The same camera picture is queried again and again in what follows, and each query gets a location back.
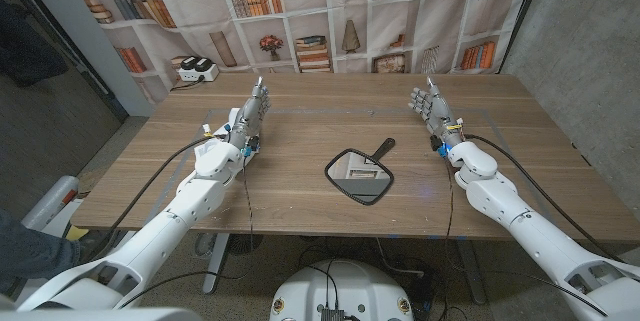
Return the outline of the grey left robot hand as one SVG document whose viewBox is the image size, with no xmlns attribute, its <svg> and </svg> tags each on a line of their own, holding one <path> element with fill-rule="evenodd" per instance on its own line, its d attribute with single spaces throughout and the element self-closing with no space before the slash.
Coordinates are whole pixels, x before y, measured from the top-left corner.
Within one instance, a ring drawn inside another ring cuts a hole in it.
<svg viewBox="0 0 640 321">
<path fill-rule="evenodd" d="M 264 116 L 269 108 L 269 92 L 263 83 L 263 77 L 259 76 L 251 96 L 236 114 L 228 142 L 238 149 L 244 148 L 250 138 L 259 135 Z"/>
</svg>

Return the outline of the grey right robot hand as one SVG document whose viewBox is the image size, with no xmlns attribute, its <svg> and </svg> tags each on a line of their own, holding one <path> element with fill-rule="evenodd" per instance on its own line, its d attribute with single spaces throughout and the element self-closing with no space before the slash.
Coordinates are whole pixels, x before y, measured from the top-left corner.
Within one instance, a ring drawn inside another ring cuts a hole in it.
<svg viewBox="0 0 640 321">
<path fill-rule="evenodd" d="M 433 78 L 427 77 L 427 89 L 415 87 L 410 93 L 408 106 L 423 120 L 427 130 L 442 144 L 456 146 L 463 142 L 461 126 L 440 93 Z"/>
</svg>

